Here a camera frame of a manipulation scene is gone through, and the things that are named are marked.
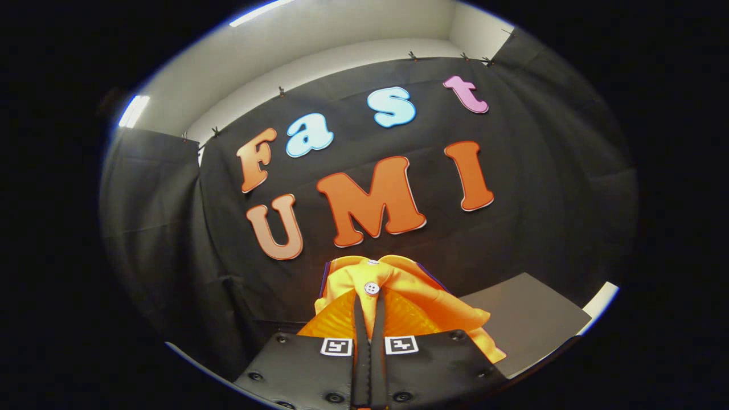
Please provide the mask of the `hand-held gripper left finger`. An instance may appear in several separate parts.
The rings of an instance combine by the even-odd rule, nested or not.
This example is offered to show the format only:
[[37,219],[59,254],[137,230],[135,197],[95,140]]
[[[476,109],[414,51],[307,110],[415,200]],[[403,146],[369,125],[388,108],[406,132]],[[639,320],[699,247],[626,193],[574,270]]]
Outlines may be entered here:
[[271,407],[369,407],[370,342],[356,291],[339,296],[298,333],[274,333],[235,380]]

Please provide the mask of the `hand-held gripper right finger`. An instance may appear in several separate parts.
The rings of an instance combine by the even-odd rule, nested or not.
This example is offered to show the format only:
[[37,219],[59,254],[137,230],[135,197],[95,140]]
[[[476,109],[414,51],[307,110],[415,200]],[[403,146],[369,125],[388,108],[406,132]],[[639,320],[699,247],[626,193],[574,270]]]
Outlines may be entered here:
[[381,291],[370,343],[372,409],[460,409],[506,385],[465,331],[434,333],[414,303]]

